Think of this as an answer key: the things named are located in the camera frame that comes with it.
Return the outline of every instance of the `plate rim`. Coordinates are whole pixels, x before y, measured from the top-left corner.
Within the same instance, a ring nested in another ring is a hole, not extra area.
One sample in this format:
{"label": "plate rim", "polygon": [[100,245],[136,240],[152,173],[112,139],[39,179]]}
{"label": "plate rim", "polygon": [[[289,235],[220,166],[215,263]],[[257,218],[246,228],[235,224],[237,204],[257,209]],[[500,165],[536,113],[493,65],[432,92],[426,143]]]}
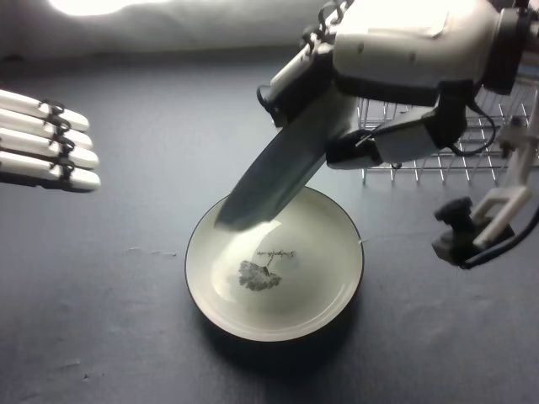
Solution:
{"label": "plate rim", "polygon": [[[354,221],[352,220],[352,218],[350,217],[350,215],[348,214],[348,212],[346,212],[346,210],[344,210],[344,208],[339,205],[334,199],[330,198],[329,196],[327,196],[325,193],[321,192],[321,191],[318,191],[317,189],[314,189],[314,188],[311,188],[311,187],[307,187],[306,185],[303,186],[304,189],[309,189],[311,191],[314,191],[315,193],[317,194],[320,194],[322,195],[324,198],[326,199],[329,199],[331,202],[333,202],[339,209],[341,209],[341,211],[346,215],[346,217],[348,217],[348,220],[350,221],[350,223],[352,224],[352,226],[354,227],[354,230],[355,230],[355,234],[357,234],[358,238],[360,239],[361,241],[361,234],[360,232],[357,230],[357,226],[355,225]],[[357,283],[357,286],[355,287],[355,290],[354,290],[354,293],[352,293],[352,295],[350,296],[350,299],[346,302],[346,304],[343,305],[343,307],[341,308],[340,311],[338,311],[333,318],[331,318],[327,323],[323,324],[321,327],[319,328],[316,328],[315,330],[313,331],[310,331],[310,332],[307,332],[307,333],[304,333],[302,335],[296,335],[296,336],[293,336],[291,338],[275,338],[275,339],[255,339],[255,338],[246,338],[244,337],[243,335],[237,335],[236,333],[234,332],[231,332],[221,326],[219,326],[218,324],[216,324],[212,319],[210,319],[203,311],[202,309],[199,307],[199,305],[196,303],[196,299],[194,298],[193,296],[193,292],[191,291],[191,288],[189,287],[189,281],[187,279],[187,256],[189,254],[189,247],[191,245],[191,242],[193,240],[193,236],[195,235],[195,232],[196,232],[196,229],[198,229],[198,227],[200,226],[200,223],[204,220],[204,218],[206,216],[208,216],[208,214],[211,212],[211,210],[213,208],[215,208],[217,205],[219,205],[224,199],[228,198],[230,194],[227,194],[226,196],[224,196],[223,198],[219,199],[215,204],[213,204],[208,210],[206,210],[205,214],[198,220],[198,222],[196,223],[195,225],[195,228],[193,229],[193,231],[191,232],[191,235],[189,237],[189,241],[187,243],[187,248],[185,249],[185,257],[184,257],[184,277],[185,277],[185,284],[187,285],[187,290],[189,291],[189,296],[191,298],[191,300],[193,301],[193,303],[195,303],[195,306],[197,308],[197,310],[199,311],[199,313],[202,314],[202,316],[204,316],[205,319],[207,319],[211,324],[213,324],[215,327],[219,328],[220,330],[222,330],[223,332],[226,332],[227,334],[229,335],[232,335],[236,338],[240,338],[242,340],[245,340],[245,341],[251,341],[251,342],[256,342],[256,343],[283,343],[283,342],[286,342],[286,341],[295,341],[295,340],[298,340],[298,339],[301,339],[301,338],[305,338],[309,335],[313,335],[317,332],[320,332],[321,330],[323,330],[324,328],[326,328],[329,324],[331,324],[332,322],[334,322],[334,320],[344,311],[346,310],[346,308],[349,306],[350,302],[355,298],[355,296],[357,295],[357,292],[358,290],[360,289],[360,286],[361,286],[361,282],[363,281],[363,276],[365,274],[365,249],[363,248],[363,243],[360,242],[360,248],[361,248],[361,274],[360,274],[360,280],[358,281]]]}

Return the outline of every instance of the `white plate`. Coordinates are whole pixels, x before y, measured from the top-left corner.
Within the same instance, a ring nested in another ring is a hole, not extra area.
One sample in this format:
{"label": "white plate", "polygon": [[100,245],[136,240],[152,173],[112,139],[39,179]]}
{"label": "white plate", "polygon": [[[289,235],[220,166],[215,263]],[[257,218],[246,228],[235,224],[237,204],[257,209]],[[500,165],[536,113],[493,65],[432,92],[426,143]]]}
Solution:
{"label": "white plate", "polygon": [[185,258],[191,296],[211,322],[277,342],[317,331],[346,307],[364,258],[340,206],[304,188],[273,221],[235,233],[214,228],[224,201],[200,220]]}

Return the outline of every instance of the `robotic hand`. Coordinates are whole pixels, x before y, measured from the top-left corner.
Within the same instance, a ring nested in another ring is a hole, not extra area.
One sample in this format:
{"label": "robotic hand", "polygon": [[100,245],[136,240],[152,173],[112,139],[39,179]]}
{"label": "robotic hand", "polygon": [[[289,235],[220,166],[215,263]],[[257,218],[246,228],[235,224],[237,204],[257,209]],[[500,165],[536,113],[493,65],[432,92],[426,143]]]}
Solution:
{"label": "robotic hand", "polygon": [[0,182],[73,192],[99,188],[88,120],[62,104],[0,90]]}
{"label": "robotic hand", "polygon": [[[511,92],[523,56],[539,43],[535,19],[527,2],[501,13],[487,0],[326,4],[319,24],[302,36],[299,54],[265,94],[259,88],[259,102],[282,130],[241,178],[216,223],[245,230],[272,220],[324,160],[332,168],[356,169],[399,164],[446,147],[458,156],[482,152],[494,143],[497,128],[474,98],[481,87]],[[357,98],[416,107],[374,130],[350,132]],[[454,146],[467,128],[466,107],[493,127],[474,151]],[[521,241],[509,221],[531,194],[526,180],[536,156],[538,114],[534,108],[529,130],[514,121],[502,130],[500,140],[514,150],[503,188],[491,191],[473,213],[467,199],[436,213],[452,227],[433,243],[440,258],[471,268]],[[488,218],[498,203],[506,205]]]}

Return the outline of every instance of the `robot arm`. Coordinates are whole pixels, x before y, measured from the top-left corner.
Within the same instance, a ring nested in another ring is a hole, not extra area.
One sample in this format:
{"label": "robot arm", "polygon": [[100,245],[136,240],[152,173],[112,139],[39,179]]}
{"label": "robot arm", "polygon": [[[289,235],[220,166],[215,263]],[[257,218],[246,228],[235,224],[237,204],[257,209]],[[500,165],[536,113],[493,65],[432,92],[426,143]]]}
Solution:
{"label": "robot arm", "polygon": [[[326,17],[329,8],[333,12]],[[333,1],[321,10],[319,25],[305,32],[305,45],[273,78],[265,94],[259,88],[259,102],[275,125],[283,128],[275,140],[288,132],[290,138],[302,137],[305,145],[310,137],[300,133],[317,128],[304,120],[304,115],[332,88],[354,98],[416,106],[371,131],[358,130],[344,136],[328,133],[324,138],[326,160],[332,168],[399,164],[445,147],[459,155],[479,153],[494,142],[496,127],[474,98],[481,87],[498,94],[510,93],[525,48],[537,43],[532,17],[526,7],[498,13],[487,0]],[[493,126],[491,138],[475,151],[454,146],[467,128],[467,107],[485,115]],[[346,115],[340,119],[350,118]],[[342,130],[342,125],[334,127]],[[531,133],[528,141],[518,143],[514,136],[509,141],[515,151],[508,176],[518,178],[518,197],[514,196],[513,185],[505,193],[493,191],[471,217],[467,216],[466,225],[456,224],[455,217],[465,221],[463,216],[471,209],[467,201],[457,201],[437,212],[439,220],[454,225],[449,235],[442,237],[443,242],[433,243],[440,258],[470,268],[491,259],[492,255],[485,253],[493,247],[511,242],[514,233],[509,220],[529,197],[526,179],[537,147],[530,136],[536,133]],[[279,166],[275,163],[278,152],[272,145],[232,191],[218,223],[241,230],[271,220],[310,178],[303,175],[290,179],[287,172],[267,169]],[[297,171],[310,175],[316,171],[308,168]],[[274,186],[257,189],[259,173],[273,175]],[[280,197],[274,201],[270,196],[275,194]],[[260,195],[259,200],[265,202],[258,202],[253,195]],[[242,205],[240,201],[244,200],[248,203]],[[494,202],[505,200],[507,208],[498,216],[486,216]],[[242,221],[245,215],[248,221]]]}
{"label": "robot arm", "polygon": [[99,165],[88,120],[52,100],[0,90],[0,182],[94,191]]}

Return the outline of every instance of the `dish rack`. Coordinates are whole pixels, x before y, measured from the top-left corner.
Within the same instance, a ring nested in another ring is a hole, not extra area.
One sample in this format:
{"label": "dish rack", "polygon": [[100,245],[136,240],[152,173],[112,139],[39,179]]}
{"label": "dish rack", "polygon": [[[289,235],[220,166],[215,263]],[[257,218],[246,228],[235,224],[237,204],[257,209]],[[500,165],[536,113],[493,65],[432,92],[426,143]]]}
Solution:
{"label": "dish rack", "polygon": [[[518,116],[528,123],[533,105],[535,89],[517,85],[510,96],[499,96],[482,89],[476,97],[477,104],[485,113],[490,115],[497,127],[500,127],[511,116]],[[374,129],[378,125],[392,120],[397,114],[408,111],[409,105],[380,103],[368,99],[360,99],[357,109],[358,123],[361,129]],[[491,135],[490,124],[484,117],[467,110],[467,131],[458,142],[462,150],[473,150],[481,146]],[[471,183],[477,173],[489,173],[493,181],[498,184],[507,168],[508,159],[502,158],[502,151],[495,142],[488,150],[474,157],[457,157],[449,149],[443,149],[437,154],[420,160],[403,163],[400,168],[390,164],[382,164],[361,170],[363,184],[372,174],[385,174],[391,181],[397,176],[412,174],[416,182],[426,174],[440,177],[442,183],[450,176],[462,175]],[[539,168],[539,158],[534,162],[534,169]]]}

